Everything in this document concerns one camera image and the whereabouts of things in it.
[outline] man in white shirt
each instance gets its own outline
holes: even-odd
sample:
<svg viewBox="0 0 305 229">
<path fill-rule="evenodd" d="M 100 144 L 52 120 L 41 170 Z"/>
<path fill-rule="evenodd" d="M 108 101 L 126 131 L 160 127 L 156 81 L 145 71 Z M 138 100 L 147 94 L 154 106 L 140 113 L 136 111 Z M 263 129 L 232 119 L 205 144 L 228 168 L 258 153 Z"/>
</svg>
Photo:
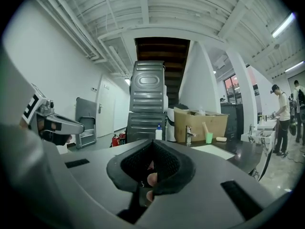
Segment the man in white shirt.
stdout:
<svg viewBox="0 0 305 229">
<path fill-rule="evenodd" d="M 301 138 L 301 116 L 300 116 L 300 102 L 299 102 L 299 91 L 302 91 L 305 94 L 305 87 L 301 86 L 298 81 L 295 81 L 294 89 L 294 100 L 296 101 L 296 119 L 297 119 L 297 134 L 296 142 L 300 142 Z M 305 124 L 303 124 L 303 145 L 305 145 Z"/>
<path fill-rule="evenodd" d="M 288 128 L 290 124 L 289 101 L 286 93 L 284 93 L 277 85 L 272 86 L 272 92 L 278 96 L 278 101 L 280 103 L 280 109 L 275 114 L 276 116 L 280 116 L 280 126 L 278 130 L 277 143 L 273 152 L 276 153 L 277 156 L 281 156 L 286 153 L 288 144 Z"/>
</svg>

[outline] white door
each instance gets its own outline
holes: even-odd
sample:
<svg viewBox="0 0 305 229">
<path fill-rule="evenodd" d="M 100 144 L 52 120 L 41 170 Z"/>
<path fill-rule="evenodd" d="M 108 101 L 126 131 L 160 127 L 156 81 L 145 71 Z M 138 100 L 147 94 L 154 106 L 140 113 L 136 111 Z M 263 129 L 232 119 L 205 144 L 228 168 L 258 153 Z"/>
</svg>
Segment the white door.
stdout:
<svg viewBox="0 0 305 229">
<path fill-rule="evenodd" d="M 96 135 L 113 133 L 115 86 L 103 78 L 97 102 Z"/>
</svg>

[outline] wooden handle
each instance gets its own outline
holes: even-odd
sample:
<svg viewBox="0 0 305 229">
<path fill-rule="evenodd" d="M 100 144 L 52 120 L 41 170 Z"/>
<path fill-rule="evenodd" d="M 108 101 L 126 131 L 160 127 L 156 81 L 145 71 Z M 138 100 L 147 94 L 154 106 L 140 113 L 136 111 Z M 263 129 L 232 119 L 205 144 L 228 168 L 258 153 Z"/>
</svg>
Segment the wooden handle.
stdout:
<svg viewBox="0 0 305 229">
<path fill-rule="evenodd" d="M 208 130 L 208 128 L 206 127 L 206 123 L 205 123 L 205 122 L 202 122 L 202 126 L 203 126 L 203 130 L 204 130 L 205 134 L 208 134 L 208 133 L 209 133 L 209 130 Z"/>
</svg>

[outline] wooden stairs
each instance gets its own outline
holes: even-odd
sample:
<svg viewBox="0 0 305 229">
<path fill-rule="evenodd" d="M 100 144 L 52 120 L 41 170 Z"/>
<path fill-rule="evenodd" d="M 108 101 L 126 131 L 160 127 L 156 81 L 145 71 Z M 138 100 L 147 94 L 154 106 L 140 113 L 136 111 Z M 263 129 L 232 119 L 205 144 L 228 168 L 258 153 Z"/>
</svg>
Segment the wooden stairs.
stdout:
<svg viewBox="0 0 305 229">
<path fill-rule="evenodd" d="M 168 37 L 136 39 L 138 60 L 162 60 L 165 66 L 165 85 L 168 105 L 179 102 L 178 93 L 184 74 L 189 40 Z"/>
</svg>

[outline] white bottle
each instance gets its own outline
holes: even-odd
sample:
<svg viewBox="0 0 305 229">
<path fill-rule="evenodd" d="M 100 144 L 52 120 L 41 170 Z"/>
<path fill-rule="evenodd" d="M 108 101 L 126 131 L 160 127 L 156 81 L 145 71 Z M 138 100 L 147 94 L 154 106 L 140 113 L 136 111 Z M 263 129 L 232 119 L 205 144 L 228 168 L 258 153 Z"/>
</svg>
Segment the white bottle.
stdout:
<svg viewBox="0 0 305 229">
<path fill-rule="evenodd" d="M 156 140 L 162 140 L 162 128 L 161 128 L 161 125 L 158 124 L 158 127 L 156 129 L 156 137 L 155 137 Z"/>
</svg>

